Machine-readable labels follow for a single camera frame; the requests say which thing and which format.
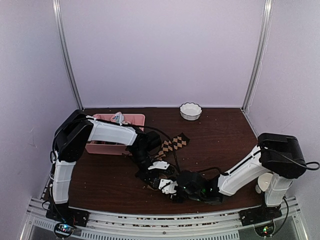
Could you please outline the tan ribbed sock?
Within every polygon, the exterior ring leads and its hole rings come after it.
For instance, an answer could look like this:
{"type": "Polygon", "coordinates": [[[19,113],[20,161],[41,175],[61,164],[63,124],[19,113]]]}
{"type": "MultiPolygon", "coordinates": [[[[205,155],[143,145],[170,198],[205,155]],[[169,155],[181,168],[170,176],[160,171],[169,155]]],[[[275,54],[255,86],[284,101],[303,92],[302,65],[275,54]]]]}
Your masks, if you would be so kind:
{"type": "Polygon", "coordinates": [[[153,191],[158,191],[161,180],[167,180],[167,179],[168,179],[167,176],[165,176],[164,174],[160,174],[159,177],[150,179],[150,181],[147,183],[147,188],[153,191]]]}

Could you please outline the brown argyle patterned sock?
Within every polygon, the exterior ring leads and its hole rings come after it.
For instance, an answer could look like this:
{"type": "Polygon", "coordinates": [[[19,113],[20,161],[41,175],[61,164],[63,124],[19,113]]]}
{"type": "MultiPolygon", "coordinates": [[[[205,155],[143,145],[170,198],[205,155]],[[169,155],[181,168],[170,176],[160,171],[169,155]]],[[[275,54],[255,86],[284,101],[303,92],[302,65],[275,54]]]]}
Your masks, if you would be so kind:
{"type": "Polygon", "coordinates": [[[190,139],[182,132],[179,135],[173,137],[172,140],[164,140],[158,153],[155,155],[156,160],[162,161],[168,157],[173,151],[178,151],[186,147],[190,142],[190,139]]]}

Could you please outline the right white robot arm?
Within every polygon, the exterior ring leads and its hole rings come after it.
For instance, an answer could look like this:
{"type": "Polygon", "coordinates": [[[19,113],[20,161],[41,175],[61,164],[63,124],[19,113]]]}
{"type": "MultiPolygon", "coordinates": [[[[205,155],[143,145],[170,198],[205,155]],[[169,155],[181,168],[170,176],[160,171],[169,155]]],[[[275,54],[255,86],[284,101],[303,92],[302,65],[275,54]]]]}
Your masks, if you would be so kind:
{"type": "Polygon", "coordinates": [[[225,198],[262,176],[272,178],[264,194],[264,204],[256,210],[259,220],[268,220],[291,187],[306,171],[317,171],[318,161],[306,162],[298,139],[293,135],[262,133],[251,152],[226,172],[205,179],[199,172],[184,170],[170,183],[168,193],[174,202],[185,199],[220,205],[225,198]]]}

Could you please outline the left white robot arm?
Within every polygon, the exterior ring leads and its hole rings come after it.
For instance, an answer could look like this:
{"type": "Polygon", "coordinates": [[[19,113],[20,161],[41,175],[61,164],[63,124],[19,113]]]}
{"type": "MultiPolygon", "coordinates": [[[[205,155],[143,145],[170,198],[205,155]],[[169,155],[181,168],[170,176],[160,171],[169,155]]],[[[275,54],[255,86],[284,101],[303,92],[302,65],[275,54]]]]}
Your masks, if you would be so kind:
{"type": "Polygon", "coordinates": [[[54,133],[50,161],[49,211],[61,222],[75,217],[69,207],[69,189],[77,161],[89,142],[105,142],[125,146],[138,167],[140,178],[147,183],[157,179],[159,171],[169,164],[154,160],[149,152],[161,145],[162,132],[152,126],[121,119],[113,121],[75,110],[54,133]]]}

